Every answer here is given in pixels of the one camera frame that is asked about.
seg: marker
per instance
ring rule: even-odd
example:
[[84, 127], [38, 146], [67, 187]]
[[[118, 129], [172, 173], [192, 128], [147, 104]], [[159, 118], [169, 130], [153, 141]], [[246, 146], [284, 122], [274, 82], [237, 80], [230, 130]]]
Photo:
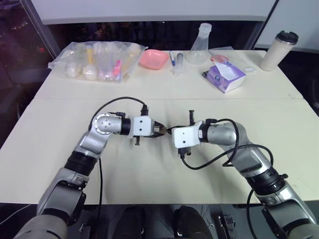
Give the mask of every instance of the marker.
[[173, 66], [175, 66], [175, 59], [172, 51], [169, 51], [170, 61]]

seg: purple tissue box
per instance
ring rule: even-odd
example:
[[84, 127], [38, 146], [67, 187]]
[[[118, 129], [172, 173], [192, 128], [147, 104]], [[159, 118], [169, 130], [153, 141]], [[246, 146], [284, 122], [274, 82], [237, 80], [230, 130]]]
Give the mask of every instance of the purple tissue box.
[[206, 78], [223, 93], [238, 88], [246, 77], [246, 74], [230, 63], [219, 64], [223, 67], [227, 66], [226, 72], [228, 71], [229, 73], [230, 71], [230, 73], [223, 73], [226, 76], [223, 77], [218, 68], [213, 66], [209, 69]]

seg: plastic bag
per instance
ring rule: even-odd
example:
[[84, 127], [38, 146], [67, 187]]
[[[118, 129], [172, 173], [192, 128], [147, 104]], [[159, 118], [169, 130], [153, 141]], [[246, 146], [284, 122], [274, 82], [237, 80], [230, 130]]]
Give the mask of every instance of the plastic bag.
[[80, 80], [121, 82], [132, 73], [145, 49], [131, 42], [71, 42], [48, 68]]
[[247, 62], [245, 62], [240, 56], [237, 54], [233, 54], [235, 52], [234, 48], [231, 46], [213, 48], [208, 50], [211, 54], [211, 59], [213, 61], [217, 61], [219, 63], [231, 63], [234, 64], [238, 69], [243, 71], [245, 74], [250, 74], [256, 72], [256, 69]]

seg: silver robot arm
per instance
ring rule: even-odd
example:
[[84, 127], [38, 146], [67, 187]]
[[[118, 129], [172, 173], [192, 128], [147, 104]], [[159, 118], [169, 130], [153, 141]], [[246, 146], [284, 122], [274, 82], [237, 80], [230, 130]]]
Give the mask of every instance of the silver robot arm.
[[162, 136], [164, 126], [149, 116], [125, 118], [124, 113], [100, 113], [74, 148], [65, 166], [60, 168], [37, 206], [37, 216], [27, 222], [15, 239], [66, 239], [67, 225], [80, 216], [86, 195], [83, 189], [112, 134]]
[[[233, 124], [211, 124], [211, 122], [212, 120], [199, 121], [187, 127], [173, 128], [171, 134], [175, 147], [185, 149], [182, 154], [189, 153], [189, 147], [202, 142], [217, 144], [225, 151], [233, 149], [236, 142]], [[245, 128], [239, 123], [236, 125], [239, 131], [239, 146], [252, 144]], [[277, 237], [319, 238], [316, 218], [259, 148], [238, 149], [231, 163], [245, 177], [254, 189], [256, 197], [265, 206], [262, 212]]]

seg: white wall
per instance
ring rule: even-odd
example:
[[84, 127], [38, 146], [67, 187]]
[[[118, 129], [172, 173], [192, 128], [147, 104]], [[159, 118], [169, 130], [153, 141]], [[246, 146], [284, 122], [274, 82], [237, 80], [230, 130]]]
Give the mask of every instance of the white wall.
[[298, 34], [295, 50], [319, 51], [319, 0], [280, 0], [255, 47], [268, 48], [281, 30]]
[[264, 21], [275, 0], [32, 0], [43, 24], [169, 21]]

